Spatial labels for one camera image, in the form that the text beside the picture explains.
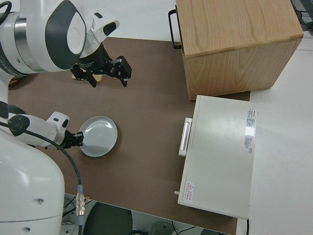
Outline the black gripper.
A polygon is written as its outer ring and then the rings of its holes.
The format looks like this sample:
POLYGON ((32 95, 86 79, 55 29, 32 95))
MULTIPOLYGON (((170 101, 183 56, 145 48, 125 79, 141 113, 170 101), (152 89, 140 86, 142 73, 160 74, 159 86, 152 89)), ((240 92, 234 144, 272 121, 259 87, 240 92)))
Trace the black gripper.
POLYGON ((80 58, 70 71, 76 80, 87 81, 94 88, 97 81, 93 74, 110 74, 111 77, 119 79, 123 87, 127 87, 132 74, 132 68, 126 58, 119 56, 112 60, 103 44, 100 44, 92 54, 80 58))
POLYGON ((84 138, 83 132, 73 134, 70 131, 66 130, 64 133, 64 139, 60 143, 60 146, 63 149, 71 148, 73 146, 83 146, 82 140, 83 138, 84 138))

